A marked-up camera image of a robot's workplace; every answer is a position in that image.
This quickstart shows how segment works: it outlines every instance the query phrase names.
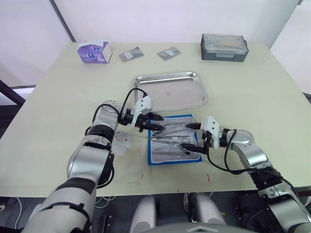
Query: label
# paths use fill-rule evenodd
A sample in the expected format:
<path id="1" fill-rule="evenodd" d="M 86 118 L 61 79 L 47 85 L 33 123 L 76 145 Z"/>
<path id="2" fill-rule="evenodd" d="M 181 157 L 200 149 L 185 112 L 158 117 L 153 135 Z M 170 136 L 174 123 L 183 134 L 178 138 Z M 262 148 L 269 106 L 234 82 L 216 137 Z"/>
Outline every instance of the label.
<path id="1" fill-rule="evenodd" d="M 124 55 L 126 56 L 126 58 L 129 60 L 131 58 L 133 58 L 132 54 L 130 52 L 125 52 Z"/>
<path id="2" fill-rule="evenodd" d="M 172 50 L 165 50 L 164 52 L 167 53 L 170 56 L 174 56 L 174 53 L 173 53 Z"/>

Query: stainless steel tray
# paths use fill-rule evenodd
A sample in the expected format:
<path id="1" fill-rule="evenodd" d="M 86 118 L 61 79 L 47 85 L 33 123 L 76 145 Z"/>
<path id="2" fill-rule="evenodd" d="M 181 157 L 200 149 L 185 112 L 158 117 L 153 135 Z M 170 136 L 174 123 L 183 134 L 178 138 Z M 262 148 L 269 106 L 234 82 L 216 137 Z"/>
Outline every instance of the stainless steel tray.
<path id="1" fill-rule="evenodd" d="M 154 112 L 203 106 L 208 101 L 205 87 L 194 72 L 140 76 L 132 84 L 148 93 Z M 140 98 L 142 93 L 135 90 L 133 104 Z"/>

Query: black cable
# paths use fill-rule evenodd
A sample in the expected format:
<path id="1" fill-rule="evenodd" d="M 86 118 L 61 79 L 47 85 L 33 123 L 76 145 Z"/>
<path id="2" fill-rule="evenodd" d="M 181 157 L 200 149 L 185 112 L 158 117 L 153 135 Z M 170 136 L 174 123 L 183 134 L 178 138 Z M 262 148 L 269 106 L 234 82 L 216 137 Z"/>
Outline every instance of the black cable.
<path id="1" fill-rule="evenodd" d="M 124 100 L 123 105 L 122 105 L 122 108 L 121 108 L 121 112 L 120 112 L 120 114 L 119 114 L 118 121 L 121 120 L 121 117 L 122 117 L 121 115 L 122 115 L 122 113 L 123 113 L 123 110 L 124 110 L 125 104 L 126 104 L 126 102 L 127 102 L 127 99 L 128 99 L 128 97 L 130 96 L 130 94 L 132 93 L 132 91 L 134 91 L 134 90 L 141 91 L 141 92 L 144 94 L 144 96 L 147 96 L 147 95 L 148 95 L 144 90 L 142 90 L 142 89 L 140 89 L 140 88 L 132 88 L 132 89 L 127 93 L 127 96 L 125 97 L 125 100 Z"/>
<path id="2" fill-rule="evenodd" d="M 240 175 L 240 174 L 242 174 L 243 172 L 246 172 L 246 171 L 258 171 L 258 172 L 267 173 L 267 174 L 270 174 L 270 175 L 273 175 L 273 176 L 276 176 L 276 177 L 280 177 L 281 180 L 283 180 L 284 182 L 286 182 L 286 183 L 290 186 L 290 188 L 292 189 L 292 191 L 294 192 L 294 194 L 295 194 L 297 197 L 299 197 L 297 191 L 295 190 L 295 187 L 294 187 L 288 180 L 286 180 L 285 178 L 283 178 L 281 175 L 279 175 L 279 174 L 276 173 L 276 172 L 267 171 L 267 170 L 263 170 L 263 169 L 257 169 L 257 168 L 247 168 L 247 169 L 240 169 L 240 170 L 231 170 L 231 169 L 229 168 L 229 166 L 228 166 L 228 163 L 227 163 L 227 154 L 228 154 L 229 146 L 230 146 L 230 144 L 231 144 L 231 142 L 232 142 L 232 139 L 233 139 L 234 135 L 237 133 L 237 130 L 234 129 L 233 131 L 234 131 L 234 132 L 233 132 L 232 136 L 231 136 L 230 139 L 229 139 L 229 142 L 228 142 L 228 144 L 227 144 L 227 146 L 226 146 L 225 154 L 224 154 L 224 160 L 225 160 L 225 167 L 226 167 L 226 168 L 222 168 L 222 167 L 220 167 L 220 166 L 218 166 L 218 165 L 216 165 L 216 164 L 214 164 L 214 163 L 212 162 L 212 160 L 210 159 L 210 156 L 209 156 L 209 150 L 207 150 L 207 159 L 208 159 L 208 161 L 209 161 L 214 167 L 216 167 L 216 168 L 218 168 L 218 169 L 220 169 L 220 170 L 222 170 L 222 171 L 230 172 L 231 174 L 234 174 L 234 175 Z"/>
<path id="3" fill-rule="evenodd" d="M 107 185 L 109 185 L 109 184 L 112 182 L 114 176 L 115 176 L 115 169 L 114 169 L 114 167 L 112 166 L 110 180 L 107 181 L 107 182 L 104 183 L 104 184 L 98 185 L 98 186 L 97 186 L 97 189 L 100 189 L 100 188 L 103 188 L 103 187 L 106 187 Z"/>
<path id="4" fill-rule="evenodd" d="M 86 131 L 85 131 L 85 133 L 84 133 L 84 136 L 87 135 L 87 132 L 88 132 L 88 130 L 89 130 L 90 128 L 91 128 L 91 126 L 87 127 L 87 129 L 86 129 Z"/>
<path id="5" fill-rule="evenodd" d="M 261 210 L 259 210 L 259 211 L 257 211 L 256 213 L 254 213 L 254 214 L 247 220 L 247 222 L 245 223 L 244 228 L 247 228 L 247 226 L 248 226 L 248 224 L 250 223 L 250 221 L 253 220 L 257 215 L 259 215 L 259 214 L 260 214 L 262 211 L 264 211 L 265 209 L 266 209 L 266 207 L 263 208 L 263 209 L 261 209 Z"/>
<path id="6" fill-rule="evenodd" d="M 97 115 L 98 110 L 99 110 L 101 107 L 103 107 L 103 106 L 107 106 L 107 107 L 112 108 L 112 109 L 118 114 L 118 116 L 120 115 L 119 111 L 118 111 L 114 106 L 112 106 L 112 105 L 110 105 L 110 104 L 107 104 L 107 103 L 102 103 L 102 104 L 99 105 L 99 106 L 97 107 L 97 109 L 95 110 L 95 113 L 94 113 L 92 122 L 95 121 L 95 118 L 96 118 L 96 115 Z"/>

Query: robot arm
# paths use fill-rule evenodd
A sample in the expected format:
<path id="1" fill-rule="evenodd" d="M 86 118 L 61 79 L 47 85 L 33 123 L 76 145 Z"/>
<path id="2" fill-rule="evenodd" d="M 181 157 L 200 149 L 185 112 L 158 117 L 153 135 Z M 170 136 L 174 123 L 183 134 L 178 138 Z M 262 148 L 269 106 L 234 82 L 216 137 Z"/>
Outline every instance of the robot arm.
<path id="1" fill-rule="evenodd" d="M 309 212 L 287 181 L 273 168 L 268 156 L 256 144 L 250 132 L 228 129 L 221 132 L 219 124 L 212 117 L 206 117 L 202 123 L 194 123 L 186 127 L 203 131 L 204 146 L 198 148 L 194 145 L 182 144 L 184 148 L 207 155 L 209 147 L 215 149 L 224 147 L 226 150 L 235 151 L 245 169 L 230 170 L 227 164 L 226 168 L 221 169 L 235 175 L 247 171 L 259 190 L 259 196 L 266 201 L 285 232 L 299 232 L 301 229 L 311 231 Z"/>
<path id="2" fill-rule="evenodd" d="M 134 110 L 125 109 L 122 113 L 121 110 L 121 104 L 116 101 L 108 100 L 101 105 L 93 124 L 68 162 L 68 179 L 45 199 L 23 233 L 90 231 L 96 189 L 107 186 L 114 176 L 111 145 L 118 124 L 131 124 L 140 132 L 143 129 L 164 129 L 148 123 L 150 118 L 163 120 L 161 116 L 149 113 L 152 102 L 148 96 L 142 98 Z"/>

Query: white wall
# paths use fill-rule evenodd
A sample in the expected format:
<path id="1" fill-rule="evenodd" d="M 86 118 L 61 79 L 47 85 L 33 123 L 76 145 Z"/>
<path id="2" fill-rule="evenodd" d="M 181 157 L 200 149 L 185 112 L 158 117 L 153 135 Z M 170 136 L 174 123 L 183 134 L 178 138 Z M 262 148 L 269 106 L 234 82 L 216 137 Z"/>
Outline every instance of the white wall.
<path id="1" fill-rule="evenodd" d="M 56 0 L 78 42 L 199 42 L 242 34 L 272 46 L 298 0 Z"/>
<path id="2" fill-rule="evenodd" d="M 311 0 L 296 7 L 271 50 L 298 87 L 311 94 Z"/>
<path id="3" fill-rule="evenodd" d="M 48 0 L 0 1 L 0 79 L 37 84 L 70 39 Z"/>

